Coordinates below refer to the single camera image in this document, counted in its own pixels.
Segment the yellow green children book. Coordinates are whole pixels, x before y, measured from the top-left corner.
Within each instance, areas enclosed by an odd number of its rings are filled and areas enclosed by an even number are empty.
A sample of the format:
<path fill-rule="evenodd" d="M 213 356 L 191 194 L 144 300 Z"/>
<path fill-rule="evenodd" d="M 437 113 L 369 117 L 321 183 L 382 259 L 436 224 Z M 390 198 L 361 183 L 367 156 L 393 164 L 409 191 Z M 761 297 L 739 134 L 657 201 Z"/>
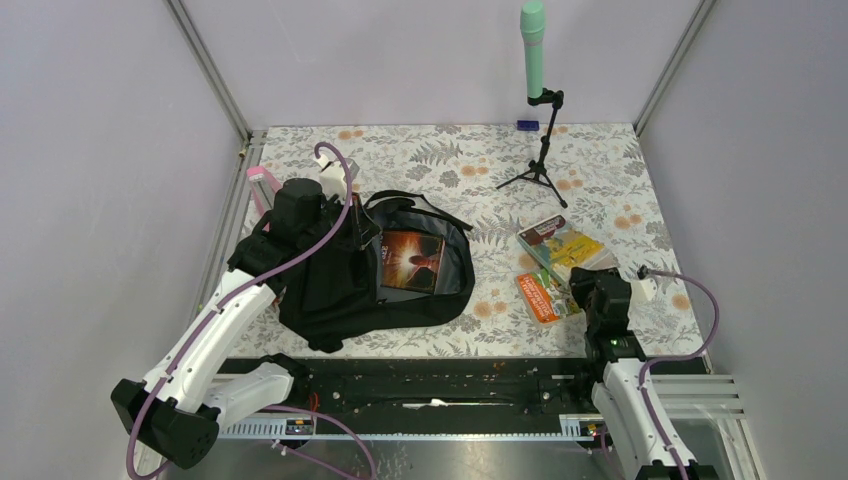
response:
<path fill-rule="evenodd" d="M 563 286 L 568 286 L 573 268 L 604 270 L 618 266 L 605 245 L 576 229 L 562 215 L 521 230 L 517 240 Z"/>

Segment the black fabric student bag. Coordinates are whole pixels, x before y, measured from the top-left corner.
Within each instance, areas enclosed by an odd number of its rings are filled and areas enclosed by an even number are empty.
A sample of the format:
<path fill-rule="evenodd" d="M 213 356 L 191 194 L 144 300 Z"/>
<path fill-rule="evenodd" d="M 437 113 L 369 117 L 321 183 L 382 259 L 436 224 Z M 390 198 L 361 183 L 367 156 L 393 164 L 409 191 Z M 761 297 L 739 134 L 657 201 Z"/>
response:
<path fill-rule="evenodd" d="M 421 194 L 383 190 L 363 206 L 381 233 L 363 250 L 329 245 L 307 259 L 279 303 L 279 321 L 310 349 L 340 350 L 345 340 L 376 330 L 441 326 L 470 301 L 475 272 L 467 237 L 472 227 Z M 425 294 L 381 286 L 384 230 L 442 236 L 445 250 L 436 291 Z"/>

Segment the dark cover book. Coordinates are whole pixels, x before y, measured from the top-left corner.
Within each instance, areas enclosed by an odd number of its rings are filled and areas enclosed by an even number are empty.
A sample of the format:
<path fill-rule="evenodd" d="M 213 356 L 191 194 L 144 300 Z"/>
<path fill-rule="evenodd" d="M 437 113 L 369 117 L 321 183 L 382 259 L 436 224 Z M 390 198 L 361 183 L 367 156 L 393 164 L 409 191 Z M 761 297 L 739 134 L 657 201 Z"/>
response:
<path fill-rule="evenodd" d="M 444 250 L 442 236 L 412 230 L 384 230 L 380 245 L 381 286 L 433 294 Z"/>

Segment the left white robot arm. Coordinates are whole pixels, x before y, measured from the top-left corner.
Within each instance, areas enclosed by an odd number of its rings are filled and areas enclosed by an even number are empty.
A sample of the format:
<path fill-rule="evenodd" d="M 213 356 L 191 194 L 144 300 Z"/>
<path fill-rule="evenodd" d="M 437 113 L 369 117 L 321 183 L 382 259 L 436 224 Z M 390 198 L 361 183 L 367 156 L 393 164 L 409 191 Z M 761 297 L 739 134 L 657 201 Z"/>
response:
<path fill-rule="evenodd" d="M 310 397 L 305 366 L 276 354 L 249 373 L 215 386 L 214 377 L 236 341 L 285 288 L 321 253 L 349 237 L 360 203 L 353 189 L 357 164 L 316 151 L 318 180 L 292 178 L 276 191 L 254 231 L 235 247 L 218 286 L 188 330 L 142 380 L 121 380 L 111 401 L 130 436 L 125 466 L 135 465 L 143 444 L 163 463 L 189 469 L 211 450 L 219 433 L 252 414 L 276 405 L 288 411 Z"/>

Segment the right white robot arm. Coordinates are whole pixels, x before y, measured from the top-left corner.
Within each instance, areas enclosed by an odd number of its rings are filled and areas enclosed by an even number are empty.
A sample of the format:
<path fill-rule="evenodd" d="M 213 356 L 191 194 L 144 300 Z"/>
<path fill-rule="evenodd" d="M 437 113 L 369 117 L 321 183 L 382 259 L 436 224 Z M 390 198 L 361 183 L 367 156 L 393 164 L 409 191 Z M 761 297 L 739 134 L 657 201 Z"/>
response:
<path fill-rule="evenodd" d="M 643 266 L 628 281 L 616 268 L 571 269 L 569 290 L 587 324 L 588 362 L 573 396 L 583 410 L 602 416 L 602 448 L 612 441 L 625 479 L 717 479 L 716 469 L 700 463 L 681 440 L 650 376 L 655 365 L 688 361 L 703 350 L 649 359 L 629 327 L 630 309 L 656 297 L 660 274 Z"/>

